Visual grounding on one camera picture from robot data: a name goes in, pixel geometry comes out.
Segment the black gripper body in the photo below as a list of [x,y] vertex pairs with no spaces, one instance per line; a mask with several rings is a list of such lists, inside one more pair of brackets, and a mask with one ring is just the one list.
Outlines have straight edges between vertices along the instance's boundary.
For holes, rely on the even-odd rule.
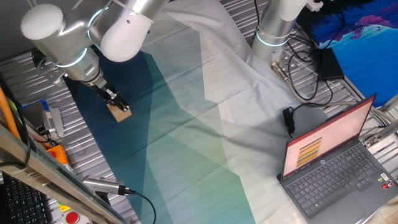
[[102,97],[104,101],[113,101],[118,96],[118,91],[112,84],[108,83],[107,81],[103,81],[100,84],[95,84],[91,87],[98,96]]

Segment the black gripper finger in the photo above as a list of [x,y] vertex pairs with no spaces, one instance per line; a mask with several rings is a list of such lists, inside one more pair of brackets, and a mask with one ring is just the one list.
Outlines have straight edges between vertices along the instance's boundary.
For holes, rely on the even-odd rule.
[[118,108],[123,108],[123,99],[120,95],[116,95],[114,98],[110,98],[107,102],[111,106],[117,106]]
[[126,112],[129,110],[129,105],[128,103],[124,100],[122,95],[118,93],[115,97],[115,105],[123,112]]

